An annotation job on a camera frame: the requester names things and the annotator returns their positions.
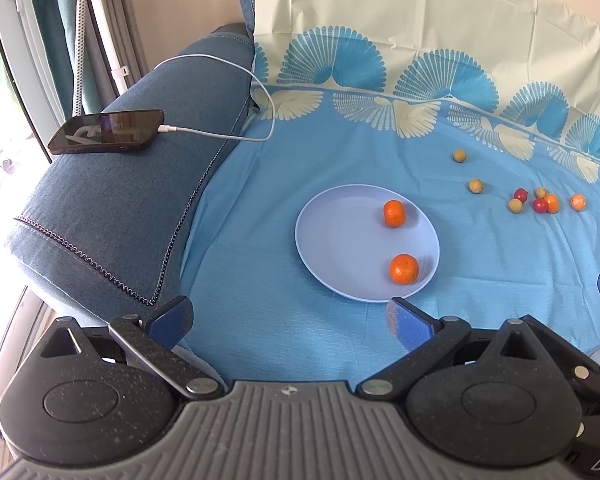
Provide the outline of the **red cherry tomato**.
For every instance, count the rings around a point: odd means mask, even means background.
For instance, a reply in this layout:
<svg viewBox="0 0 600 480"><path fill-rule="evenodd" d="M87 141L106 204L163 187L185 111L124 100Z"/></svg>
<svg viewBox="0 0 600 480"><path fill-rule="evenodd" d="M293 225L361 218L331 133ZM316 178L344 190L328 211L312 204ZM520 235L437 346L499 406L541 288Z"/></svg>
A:
<svg viewBox="0 0 600 480"><path fill-rule="evenodd" d="M517 188L514 197L521 203L525 203L528 200L528 192L524 188Z"/></svg>
<svg viewBox="0 0 600 480"><path fill-rule="evenodd" d="M538 214L546 214L548 211L548 203L544 198L537 198L533 201L532 208Z"/></svg>

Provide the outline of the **light blue round plate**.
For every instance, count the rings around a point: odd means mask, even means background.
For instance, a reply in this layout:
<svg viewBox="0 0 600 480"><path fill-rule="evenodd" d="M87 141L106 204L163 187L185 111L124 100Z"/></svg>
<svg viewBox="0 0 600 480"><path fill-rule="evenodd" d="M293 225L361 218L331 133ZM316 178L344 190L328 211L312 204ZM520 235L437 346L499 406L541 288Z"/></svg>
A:
<svg viewBox="0 0 600 480"><path fill-rule="evenodd" d="M400 228L385 224L388 200L400 200L406 221ZM436 274L440 242L434 225L404 196L370 184L329 188L311 198L294 227L298 254L321 284L344 298L382 304L422 290ZM393 283L391 260L414 256L419 277L411 285Z"/></svg>

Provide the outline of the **white garment steamer stand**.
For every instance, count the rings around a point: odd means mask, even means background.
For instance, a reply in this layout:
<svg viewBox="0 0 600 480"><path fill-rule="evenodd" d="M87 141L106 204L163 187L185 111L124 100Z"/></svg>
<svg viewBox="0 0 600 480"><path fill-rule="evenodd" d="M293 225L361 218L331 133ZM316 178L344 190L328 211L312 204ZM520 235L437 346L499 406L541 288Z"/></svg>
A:
<svg viewBox="0 0 600 480"><path fill-rule="evenodd" d="M86 64L86 11L87 0L76 0L76 46L73 58L73 99L71 116L83 110L83 73Z"/></svg>

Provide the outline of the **large orange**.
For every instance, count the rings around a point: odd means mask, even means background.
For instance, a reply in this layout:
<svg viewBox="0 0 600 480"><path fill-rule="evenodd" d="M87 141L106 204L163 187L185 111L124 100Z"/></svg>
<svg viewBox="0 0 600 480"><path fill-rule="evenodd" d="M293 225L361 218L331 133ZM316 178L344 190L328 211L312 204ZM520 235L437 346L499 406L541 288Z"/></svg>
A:
<svg viewBox="0 0 600 480"><path fill-rule="evenodd" d="M382 208L384 220L390 228L400 228L406 221L406 212L400 200L388 200Z"/></svg>

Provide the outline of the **orange tangerine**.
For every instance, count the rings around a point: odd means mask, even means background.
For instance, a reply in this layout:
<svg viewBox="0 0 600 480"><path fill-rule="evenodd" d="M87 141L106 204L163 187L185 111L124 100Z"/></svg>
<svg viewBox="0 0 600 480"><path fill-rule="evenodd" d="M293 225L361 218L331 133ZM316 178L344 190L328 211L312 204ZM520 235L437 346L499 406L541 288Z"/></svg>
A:
<svg viewBox="0 0 600 480"><path fill-rule="evenodd" d="M558 197L555 194L546 194L544 196L544 200L546 203L546 210L550 214L556 214L556 212L560 209L560 203Z"/></svg>
<svg viewBox="0 0 600 480"><path fill-rule="evenodd" d="M396 255L389 264L389 276L399 285L415 283L419 277L418 260L409 254Z"/></svg>
<svg viewBox="0 0 600 480"><path fill-rule="evenodd" d="M583 194L573 194L570 197L570 206L575 211L585 210L586 198Z"/></svg>

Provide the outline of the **dark teal curtain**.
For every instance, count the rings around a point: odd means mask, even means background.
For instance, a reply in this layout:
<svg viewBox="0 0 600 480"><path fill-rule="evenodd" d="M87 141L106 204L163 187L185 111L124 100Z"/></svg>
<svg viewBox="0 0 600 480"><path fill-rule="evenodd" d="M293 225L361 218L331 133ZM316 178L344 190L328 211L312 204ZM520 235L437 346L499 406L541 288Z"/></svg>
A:
<svg viewBox="0 0 600 480"><path fill-rule="evenodd" d="M76 0L32 0L48 66L65 118L72 112Z"/></svg>

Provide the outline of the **black smartphone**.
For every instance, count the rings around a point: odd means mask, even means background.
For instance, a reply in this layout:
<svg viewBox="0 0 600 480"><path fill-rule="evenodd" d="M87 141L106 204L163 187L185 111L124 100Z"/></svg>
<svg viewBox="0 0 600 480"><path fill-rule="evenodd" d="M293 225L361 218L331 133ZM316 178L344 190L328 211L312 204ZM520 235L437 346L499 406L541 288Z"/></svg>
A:
<svg viewBox="0 0 600 480"><path fill-rule="evenodd" d="M136 152L149 148L163 124L162 110L125 110L68 119L47 148L52 155Z"/></svg>

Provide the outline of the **white window frame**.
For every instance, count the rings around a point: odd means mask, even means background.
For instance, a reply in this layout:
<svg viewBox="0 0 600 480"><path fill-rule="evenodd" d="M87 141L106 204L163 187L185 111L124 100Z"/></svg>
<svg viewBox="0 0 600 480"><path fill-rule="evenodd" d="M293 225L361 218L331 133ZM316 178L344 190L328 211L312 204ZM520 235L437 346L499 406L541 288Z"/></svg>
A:
<svg viewBox="0 0 600 480"><path fill-rule="evenodd" d="M47 153L65 114L32 0L0 0L0 46L24 114Z"/></svg>

